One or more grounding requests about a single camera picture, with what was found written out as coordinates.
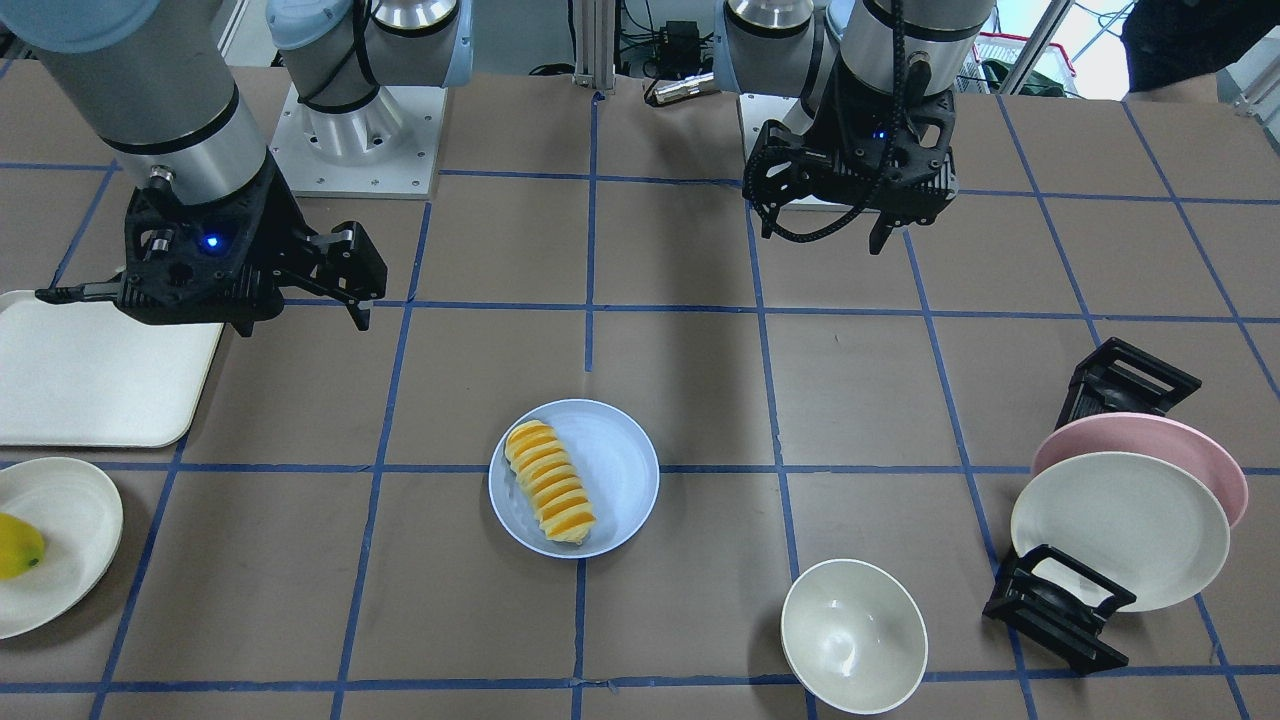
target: blue tape line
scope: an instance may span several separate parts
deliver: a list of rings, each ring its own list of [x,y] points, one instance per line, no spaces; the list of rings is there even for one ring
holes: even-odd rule
[[[369,516],[365,520],[364,538],[360,542],[360,561],[356,565],[356,583],[351,593],[351,610],[347,615],[347,632],[342,642],[342,659],[338,665],[338,688],[333,693],[330,720],[342,717],[344,685],[351,671],[351,655],[356,644],[356,629],[360,624],[360,605],[365,597],[365,578],[369,575],[369,555],[374,547],[374,528],[378,524],[378,503],[383,489],[383,473],[387,462],[387,446],[390,443],[392,420],[396,416],[396,395],[399,392],[401,370],[404,366],[404,347],[408,345],[410,325],[413,309],[406,307],[401,318],[399,338],[396,342],[396,360],[392,365],[390,387],[387,389],[387,413],[383,416],[383,432],[378,438],[378,455],[374,460],[374,478],[369,488]]]
[[[599,100],[593,96],[591,109],[593,109],[593,123],[595,122],[595,105]],[[595,159],[596,154],[593,152],[591,158]],[[475,178],[509,178],[509,179],[572,179],[572,181],[590,181],[595,179],[599,182],[627,182],[627,183],[644,183],[644,184],[718,184],[726,187],[741,187],[741,178],[659,178],[649,176],[603,176],[596,172],[596,163],[591,163],[591,172],[582,173],[529,173],[521,170],[461,170],[461,169],[444,169],[440,170],[442,176],[454,176],[454,177],[475,177]]]
[[[586,313],[584,318],[582,372],[590,373],[595,361],[595,223],[596,188],[599,187],[600,102],[604,95],[591,96],[591,155],[586,186]]]
[[[920,296],[920,309],[924,313],[924,327],[929,333],[929,346],[933,350],[933,363],[938,370],[938,382],[942,384],[942,398],[947,406],[947,416],[951,420],[951,432],[955,436],[956,452],[960,455],[960,470],[965,475],[969,487],[969,500],[973,502],[974,512],[978,518],[978,528],[982,530],[982,542],[987,548],[991,561],[992,574],[1000,565],[996,553],[996,543],[991,539],[991,528],[987,525],[987,512],[982,506],[982,495],[978,492],[978,482],[970,471],[969,448],[964,442],[964,429],[960,425],[960,413],[956,410],[955,393],[951,392],[951,380],[947,377],[946,361],[942,357],[942,345],[938,342],[938,331],[933,323],[933,313],[929,309],[929,297],[924,291],[924,275],[920,274],[920,263],[915,255],[915,243],[911,242],[910,231],[902,232],[902,241],[906,246],[906,256],[911,263],[911,274],[915,277],[915,291]]]
[[[253,682],[253,680],[184,680],[174,683],[163,682],[129,682],[111,683],[111,693],[306,693],[329,692],[338,683],[333,680],[283,680],[283,682]]]
[[[996,543],[991,538],[991,525],[987,523],[987,510],[982,505],[982,492],[978,489],[978,479],[972,470],[973,462],[969,459],[969,448],[964,441],[964,428],[960,424],[960,413],[956,409],[955,393],[951,389],[951,380],[947,377],[946,360],[942,356],[942,343],[938,341],[938,329],[933,322],[933,313],[929,306],[929,296],[924,290],[924,275],[920,273],[920,261],[915,254],[915,243],[911,242],[910,231],[902,231],[902,241],[906,246],[906,256],[911,263],[911,274],[915,278],[915,291],[920,296],[920,310],[924,313],[924,327],[929,333],[929,345],[933,350],[933,361],[938,370],[938,382],[942,386],[942,398],[947,405],[947,416],[951,420],[951,432],[955,434],[956,451],[960,455],[960,466],[964,470],[965,486],[969,489],[969,501],[973,503],[974,516],[978,520],[978,530],[982,533],[982,543],[987,550],[987,561],[991,565],[991,574],[995,578],[1000,568],[1000,555]],[[1037,720],[1036,700],[1032,697],[1030,680],[1027,679],[1027,664],[1023,659],[1023,646],[1018,633],[1009,628],[1009,644],[1014,655],[1014,667],[1018,671],[1019,687],[1023,692],[1023,702],[1027,706],[1029,720]]]
[[[518,170],[440,170],[439,174],[471,178],[590,179],[590,176],[582,173],[522,173]]]
[[[1196,593],[1196,609],[1199,610],[1201,620],[1204,623],[1204,632],[1208,633],[1208,639],[1213,643],[1217,661],[1226,671],[1226,687],[1231,691],[1231,697],[1235,700],[1235,708],[1240,714],[1240,720],[1249,720],[1249,708],[1244,705],[1244,696],[1240,694],[1240,684],[1235,682],[1235,675],[1231,673],[1231,662],[1226,659],[1222,639],[1217,634],[1217,628],[1213,625],[1213,618],[1208,612],[1208,606],[1204,605],[1204,596],[1202,593]]]
[[[1276,387],[1276,380],[1271,375],[1271,370],[1267,368],[1266,361],[1263,361],[1262,354],[1258,352],[1258,347],[1254,345],[1253,336],[1249,334],[1249,329],[1243,322],[1240,322],[1240,313],[1235,309],[1235,304],[1231,301],[1231,296],[1228,293],[1226,286],[1222,283],[1222,278],[1217,274],[1213,261],[1204,250],[1204,243],[1201,242],[1199,234],[1192,225],[1190,218],[1187,217],[1187,209],[1183,208],[1181,201],[1178,199],[1178,193],[1174,192],[1174,186],[1169,182],[1169,176],[1165,174],[1165,169],[1160,165],[1160,160],[1156,159],[1156,152],[1151,149],[1151,143],[1147,142],[1147,136],[1138,126],[1138,118],[1134,117],[1128,102],[1121,102],[1120,106],[1124,109],[1125,117],[1129,118],[1129,124],[1133,126],[1133,132],[1138,136],[1138,142],[1142,143],[1142,149],[1147,152],[1147,158],[1151,160],[1151,165],[1156,169],[1156,174],[1160,176],[1160,182],[1165,186],[1165,192],[1167,192],[1170,200],[1174,201],[1174,208],[1178,209],[1178,215],[1187,227],[1187,233],[1196,245],[1196,250],[1199,252],[1201,260],[1204,263],[1204,268],[1208,269],[1210,277],[1213,278],[1213,284],[1217,286],[1217,291],[1221,293],[1222,301],[1226,302],[1228,311],[1230,311],[1231,316],[1235,318],[1236,327],[1240,329],[1240,334],[1244,336],[1244,342],[1248,343],[1249,351],[1253,352],[1253,357],[1257,360],[1258,368],[1262,369],[1262,374],[1267,379],[1267,384],[1271,386],[1271,392],[1277,400],[1280,400],[1280,387]],[[1240,712],[1242,720],[1249,720],[1249,711],[1244,705],[1244,697],[1240,694],[1240,688],[1235,682],[1235,676],[1230,673],[1231,664],[1228,661],[1226,652],[1222,650],[1222,642],[1217,635],[1217,629],[1213,626],[1213,618],[1210,615],[1208,606],[1204,605],[1204,598],[1199,593],[1196,594],[1196,606],[1199,609],[1201,619],[1204,621],[1204,630],[1208,633],[1210,639],[1213,642],[1213,648],[1217,651],[1219,662],[1228,669],[1226,684],[1231,689],[1231,696],[1235,698],[1235,707]]]
[[[0,694],[88,694],[101,683],[0,683]]]
[[[1280,665],[1231,665],[1233,675],[1280,675]]]
[[[99,464],[106,469],[108,464]],[[302,462],[183,462],[183,473],[369,473],[372,465],[307,465]]]
[[[465,300],[416,300],[408,306],[425,310],[572,310],[576,313],[586,310],[586,305],[576,302],[471,302]]]
[[[305,297],[289,299],[285,305],[311,305],[343,307],[337,300]],[[548,310],[548,311],[591,311],[591,313],[719,313],[749,315],[758,313],[755,307],[744,305],[632,305],[632,304],[585,304],[585,302],[481,302],[471,300],[415,300],[401,302],[396,300],[379,300],[374,305],[379,307],[420,307],[420,309],[448,309],[448,310]],[[1043,313],[1020,310],[931,310],[934,318],[970,318],[970,319],[1019,319],[1019,320],[1114,320],[1117,323],[1253,323],[1253,324],[1280,324],[1280,318],[1248,316],[1230,318],[1216,315],[1133,315],[1133,314],[1096,314],[1083,315],[1080,313]],[[895,316],[895,318],[920,318],[920,310],[899,307],[765,307],[765,315],[854,315],[854,316]]]
[[[1011,320],[1083,320],[1079,313],[1019,313],[1002,310],[929,310],[934,318],[983,318]]]
[[[799,685],[800,680],[795,675],[769,674],[769,675],[689,675],[675,678],[667,675],[628,675],[623,678],[611,678],[608,680],[595,680],[584,683],[585,687],[616,687],[616,688],[710,688],[710,687],[740,687],[740,685]]]
[[[1032,469],[1028,465],[970,465],[969,471],[975,475],[1027,475]]]
[[[1245,199],[1245,197],[1179,197],[1181,202],[1196,205],[1280,205],[1280,199]]]
[[[755,307],[740,305],[593,305],[591,309],[602,313],[728,313],[739,315],[755,313]]]
[[[906,310],[896,307],[758,307],[758,313],[767,315],[888,315],[895,318],[919,318],[919,310]]]
[[[1053,238],[1053,247],[1057,249],[1057,256],[1062,261],[1062,269],[1066,272],[1066,279],[1071,283],[1071,292],[1075,293],[1075,302],[1080,306],[1084,322],[1089,325],[1089,336],[1093,338],[1093,345],[1102,345],[1102,338],[1098,336],[1098,328],[1093,325],[1089,305],[1084,301],[1084,292],[1080,290],[1079,281],[1075,279],[1075,272],[1071,269],[1071,261],[1066,258],[1066,247],[1062,246],[1062,238],[1057,234],[1057,225],[1053,224],[1053,217],[1050,215],[1048,204],[1044,202],[1044,196],[1041,192],[1039,183],[1036,182],[1036,173],[1032,172],[1030,160],[1027,159],[1027,151],[1023,149],[1023,142],[1018,138],[1018,131],[1014,129],[1014,120],[1009,117],[1009,109],[1005,106],[1005,99],[997,95],[996,104],[1000,106],[1000,114],[1005,118],[1005,127],[1009,128],[1009,136],[1014,141],[1014,150],[1018,151],[1018,159],[1023,164],[1023,172],[1027,173],[1027,181],[1030,182],[1032,192],[1036,193],[1036,201],[1041,206],[1041,214],[1044,215],[1044,224],[1048,225],[1048,234]]]
[[[1155,151],[1151,149],[1151,143],[1147,142],[1147,136],[1143,135],[1142,128],[1138,127],[1138,118],[1133,115],[1133,110],[1129,109],[1128,102],[1121,102],[1124,108],[1125,117],[1129,118],[1129,124],[1133,126],[1134,133],[1138,135],[1138,141],[1142,142],[1142,149],[1147,151],[1147,158],[1151,159],[1151,164],[1156,168],[1156,174],[1160,176],[1160,182],[1165,186],[1165,191],[1169,192],[1169,199],[1172,200],[1174,208],[1178,209],[1178,217],[1183,219],[1183,224],[1187,227],[1187,233],[1190,236],[1192,242],[1196,245],[1196,251],[1199,252],[1201,260],[1204,261],[1204,268],[1208,269],[1208,274],[1213,278],[1213,284],[1217,286],[1217,292],[1221,293],[1222,301],[1226,302],[1226,309],[1235,319],[1236,327],[1240,328],[1240,334],[1244,336],[1245,345],[1249,346],[1249,351],[1253,352],[1253,359],[1258,363],[1258,368],[1262,370],[1262,375],[1266,378],[1267,384],[1271,386],[1271,393],[1280,400],[1280,384],[1276,384],[1275,375],[1271,374],[1271,369],[1267,366],[1266,360],[1262,359],[1262,352],[1258,351],[1257,343],[1253,342],[1253,336],[1249,333],[1249,328],[1240,320],[1240,313],[1235,307],[1235,302],[1231,301],[1231,295],[1226,291],[1226,284],[1222,283],[1221,275],[1217,274],[1217,268],[1213,266],[1213,261],[1208,256],[1208,251],[1204,249],[1204,243],[1201,242],[1199,233],[1196,232],[1194,225],[1192,225],[1190,218],[1187,217],[1187,209],[1183,208],[1181,200],[1178,193],[1174,192],[1172,183],[1169,182],[1169,176],[1165,174],[1165,169],[1160,165],[1160,160],[1156,159]]]
[[[1166,665],[1146,667],[1119,667],[1097,673],[1097,678],[1220,678],[1226,675],[1271,676],[1280,675],[1280,665]],[[1027,670],[1029,680],[1078,680],[1079,675],[1066,667]],[[925,673],[923,683],[986,683],[1014,682],[1016,670],[951,670]],[[339,687],[337,680],[179,680],[179,682],[113,682],[109,693],[202,693],[202,692],[330,692]],[[791,674],[768,675],[630,675],[621,678],[580,680],[577,678],[420,678],[348,680],[348,692],[394,691],[556,691],[581,688],[675,688],[675,687],[746,687],[746,685],[797,685]],[[101,683],[0,683],[0,694],[87,694],[101,688]]]
[[[654,178],[643,176],[598,176],[600,182],[631,182],[646,184],[718,184],[724,187],[742,187],[741,178]]]
[[[773,359],[769,354],[769,324],[764,314],[764,282],[760,278],[760,255],[755,246],[755,228],[751,227],[751,205],[742,204],[746,213],[746,246],[751,258],[751,287],[755,292],[755,318],[760,331],[760,356],[764,359],[764,395],[769,405],[769,433],[773,436],[773,462],[778,474],[778,496],[782,502],[782,532],[787,539],[787,568],[791,579],[800,577],[800,559],[796,553],[795,519],[791,514],[791,483],[782,459],[782,430],[778,427],[778,401],[773,389]]]
[[[572,687],[567,678],[449,678],[403,680],[348,680],[347,692],[372,691],[559,691]]]
[[[1126,202],[1170,202],[1169,197],[1158,195],[1105,195],[1093,192],[1037,192],[1027,190],[984,190],[960,188],[960,195],[984,195],[989,197],[1053,197],[1065,200],[1114,200]],[[1258,197],[1180,197],[1183,202],[1197,205],[1280,205],[1280,199]]]
[[[753,474],[753,473],[776,473],[777,465],[659,465],[659,471],[662,473],[681,473],[685,475],[698,475],[698,474]]]
[[[431,227],[431,204],[428,202],[422,208],[422,222],[417,227],[417,250],[413,251],[413,277],[408,281],[408,292],[404,296],[406,302],[413,302],[417,300],[417,283],[422,277],[422,256],[426,255],[426,236]]]
[[[960,465],[785,465],[787,473],[838,473],[842,475],[942,475],[960,474]]]
[[[582,679],[582,646],[586,639],[586,559],[577,559],[573,584],[573,678]]]
[[[67,246],[67,252],[63,254],[63,259],[58,263],[58,269],[54,270],[54,279],[49,281],[49,287],[55,287],[59,281],[63,279],[63,273],[67,272],[67,265],[70,264],[72,256],[76,255],[76,249],[79,247],[81,238],[88,231],[90,223],[93,222],[93,213],[97,211],[97,206],[102,202],[102,196],[106,195],[106,186],[111,183],[111,176],[115,174],[115,164],[106,168],[102,173],[102,182],[97,184],[97,192],[93,193],[93,200],[88,204],[88,210],[84,211],[84,217],[81,219],[81,224],[76,228],[76,234],[72,236],[70,245]]]
[[[1027,706],[1027,720],[1038,720],[1036,696],[1032,694],[1032,679],[1027,673],[1027,657],[1023,655],[1023,639],[1018,630],[1009,628],[1009,646],[1014,650],[1014,671],[1018,674],[1018,689],[1023,692],[1023,705]]]
[[[404,474],[467,474],[467,473],[488,473],[488,465],[396,465],[388,462],[383,465],[383,473],[404,473]]]
[[[1016,680],[1014,670],[941,670],[925,673],[922,683],[993,683]]]
[[[1096,315],[1101,320],[1117,323],[1235,323],[1235,318],[1212,318],[1201,315]]]
[[[0,161],[0,170],[76,170],[87,173],[105,173],[110,169],[119,169],[118,165],[79,165],[72,163],[4,163]]]
[[[182,436],[174,446],[173,457],[169,460],[169,471],[160,489],[160,498],[156,501],[155,515],[151,518],[151,527],[147,529],[147,539],[142,544],[142,555],[138,556],[138,568],[133,571],[133,583],[129,585],[129,597],[124,601],[124,611],[120,614],[120,624],[115,630],[115,639],[111,641],[111,651],[106,656],[106,666],[102,667],[102,679],[97,692],[93,693],[93,705],[90,708],[90,720],[102,717],[102,706],[106,703],[106,693],[111,680],[115,678],[115,667],[120,664],[120,651],[124,648],[124,637],[129,634],[129,623],[133,621],[133,611],[138,605],[138,596],[142,593],[142,580],[151,566],[151,553],[155,552],[156,537],[160,534],[160,523],[164,520],[164,511],[169,507],[169,497],[173,495],[174,480],[178,477],[178,468],[182,464],[182,454],[187,448],[187,437]]]
[[[8,468],[9,465],[14,465],[17,462],[19,462],[19,461],[18,460],[14,460],[14,461],[0,460],[0,468]],[[155,462],[146,462],[146,461],[137,461],[137,462],[99,462],[99,461],[93,461],[93,465],[97,465],[97,468],[100,470],[140,470],[140,471],[160,473],[160,471],[168,470],[170,468],[170,465],[172,465],[172,461],[166,461],[166,462],[160,462],[160,461],[155,461]],[[184,468],[179,466],[178,470],[182,471],[182,470],[184,470]]]

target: white plate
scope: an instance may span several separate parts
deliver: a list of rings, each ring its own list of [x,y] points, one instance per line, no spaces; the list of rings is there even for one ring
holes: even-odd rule
[[[1217,498],[1190,473],[1146,455],[1093,452],[1041,473],[1012,514],[1019,555],[1048,543],[1120,583],[1138,600],[1120,612],[1158,610],[1204,589],[1231,543]],[[1034,574],[1097,606],[1107,592],[1046,561]]]
[[[0,295],[0,445],[164,447],[191,427],[220,324]]]
[[[580,546],[547,539],[502,454],[512,428],[531,419],[556,428],[595,507],[595,527]],[[594,400],[557,400],[525,413],[498,438],[489,461],[489,502],[498,521],[521,544],[549,557],[591,557],[618,547],[636,534],[657,500],[658,454],[649,436],[626,413]]]
[[[0,470],[0,512],[45,537],[44,562],[0,580],[0,638],[12,638],[67,612],[102,579],[120,546],[124,510],[102,470],[42,457]]]

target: black cable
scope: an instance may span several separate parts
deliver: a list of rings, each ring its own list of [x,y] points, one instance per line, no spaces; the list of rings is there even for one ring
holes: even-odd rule
[[[751,208],[755,214],[760,217],[760,223],[768,228],[769,232],[778,233],[780,236],[790,240],[791,242],[814,242],[822,240],[841,228],[854,222],[854,218],[861,215],[863,211],[870,206],[876,196],[879,195],[881,187],[884,184],[884,177],[888,174],[890,164],[893,159],[893,145],[897,141],[899,129],[905,124],[906,117],[906,87],[905,87],[905,74],[906,74],[906,27],[902,19],[902,0],[892,0],[892,13],[893,13],[893,94],[892,94],[892,110],[890,114],[888,131],[884,137],[884,150],[881,151],[879,164],[876,167],[876,181],[872,183],[867,192],[849,208],[849,211],[841,215],[829,225],[809,232],[809,233],[796,233],[788,231],[780,225],[777,220],[771,219],[769,214],[765,211],[764,204],[753,200]],[[763,158],[753,158],[746,168],[744,176],[746,178],[755,177],[755,172],[759,170],[759,165]]]
[[[653,14],[652,14],[652,13],[649,14],[649,26],[648,26],[648,27],[645,27],[645,26],[644,26],[644,24],[641,24],[641,23],[640,23],[639,20],[636,20],[635,15],[632,15],[632,14],[631,14],[631,8],[628,8],[628,6],[627,6],[627,3],[626,3],[626,0],[622,0],[622,12],[623,12],[623,13],[625,13],[625,14],[627,15],[627,19],[628,19],[628,20],[631,20],[631,24],[636,26],[636,27],[637,27],[637,28],[640,28],[640,29],[646,29],[646,31],[649,31],[649,33],[650,33],[650,35],[657,35],[657,33],[658,33],[658,32],[657,32],[657,31],[655,31],[654,28],[653,28]]]
[[[653,78],[653,82],[649,83],[649,87],[644,88],[644,95],[641,96],[644,97],[644,104],[650,108],[658,106],[658,97],[653,92],[655,87],[658,87],[658,78]]]
[[[577,64],[577,29],[573,28],[573,0],[568,0],[568,45],[573,49],[573,63]]]
[[[653,24],[653,8],[649,6],[649,0],[644,0],[644,12],[649,14],[649,32],[658,32],[658,27]]]
[[[351,5],[351,27],[353,31],[352,32],[353,37],[351,38],[351,47],[347,47],[347,51],[342,55],[342,58],[339,58],[338,61],[334,63],[333,69],[329,70],[329,74],[326,74],[325,78],[320,82],[320,87],[308,92],[306,96],[300,96],[298,102],[307,105],[312,100],[319,97],[325,90],[329,90],[329,86],[333,85],[333,81],[338,79],[338,74],[343,70],[343,68],[347,67],[347,61],[349,61],[351,58],[357,53],[360,53],[360,49],[364,47],[365,29],[369,27],[369,17],[372,14],[369,12],[370,1],[371,0],[356,0],[356,3]],[[364,61],[361,63],[362,74],[365,73],[365,67],[367,65],[367,63],[369,58],[366,55]],[[370,83],[372,85],[376,85],[376,82],[371,79],[371,76],[372,70],[369,70],[369,73],[365,74],[365,79],[370,81]]]
[[[531,76],[567,76],[573,72],[573,65],[570,63],[548,63],[545,65],[538,65],[536,68],[529,70]]]

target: white tray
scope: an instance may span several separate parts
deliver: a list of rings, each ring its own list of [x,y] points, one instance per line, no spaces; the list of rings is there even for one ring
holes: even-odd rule
[[[0,445],[164,447],[196,414],[219,324],[143,325],[110,302],[0,295]]]

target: cream plate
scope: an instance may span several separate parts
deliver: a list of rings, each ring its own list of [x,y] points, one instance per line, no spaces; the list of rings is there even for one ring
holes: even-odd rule
[[[1226,561],[1230,528],[1217,498],[1190,473],[1146,455],[1093,452],[1048,468],[1018,496],[1019,555],[1051,544],[1158,610],[1204,589]],[[1107,592],[1057,562],[1034,574],[1097,606]]]
[[[507,434],[525,420],[556,428],[595,509],[595,527],[582,544],[553,542],[503,456]],[[498,521],[521,544],[549,557],[591,557],[625,543],[658,500],[658,455],[649,436],[626,413],[595,400],[557,400],[521,415],[498,438],[489,461],[489,502]]]
[[[102,470],[42,457],[0,470],[0,512],[45,537],[44,562],[0,580],[0,638],[12,638],[67,612],[102,579],[120,546],[124,510]]]

